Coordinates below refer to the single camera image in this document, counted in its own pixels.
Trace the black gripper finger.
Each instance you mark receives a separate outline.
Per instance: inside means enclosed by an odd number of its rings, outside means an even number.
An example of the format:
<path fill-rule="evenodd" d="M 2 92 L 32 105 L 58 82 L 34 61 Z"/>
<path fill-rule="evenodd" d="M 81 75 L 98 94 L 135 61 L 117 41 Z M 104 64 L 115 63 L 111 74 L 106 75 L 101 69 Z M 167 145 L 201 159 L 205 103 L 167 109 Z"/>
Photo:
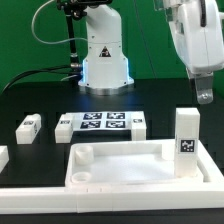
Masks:
<path fill-rule="evenodd" d="M 204 73 L 195 77 L 195 87 L 199 104 L 209 104 L 213 101 L 213 74 Z"/>

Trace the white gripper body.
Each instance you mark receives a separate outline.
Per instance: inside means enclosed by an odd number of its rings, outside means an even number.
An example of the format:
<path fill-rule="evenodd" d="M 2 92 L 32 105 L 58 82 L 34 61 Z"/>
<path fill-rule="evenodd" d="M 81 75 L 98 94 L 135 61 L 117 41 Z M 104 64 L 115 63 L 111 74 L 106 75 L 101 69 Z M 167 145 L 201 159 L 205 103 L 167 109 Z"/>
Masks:
<path fill-rule="evenodd" d="M 215 0 L 167 0 L 174 46 L 188 76 L 224 68 L 224 39 Z"/>

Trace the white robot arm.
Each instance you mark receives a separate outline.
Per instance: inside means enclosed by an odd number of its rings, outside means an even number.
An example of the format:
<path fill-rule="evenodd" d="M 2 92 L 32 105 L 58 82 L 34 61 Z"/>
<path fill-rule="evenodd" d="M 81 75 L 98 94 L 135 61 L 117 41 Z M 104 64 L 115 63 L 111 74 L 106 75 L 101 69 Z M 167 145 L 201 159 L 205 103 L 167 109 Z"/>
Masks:
<path fill-rule="evenodd" d="M 224 13 L 216 0 L 154 0 L 166 13 L 176 53 L 195 84 L 197 101 L 213 101 L 213 73 L 224 69 Z M 133 83 L 122 52 L 121 17 L 107 5 L 86 9 L 88 54 L 79 85 L 109 95 Z"/>

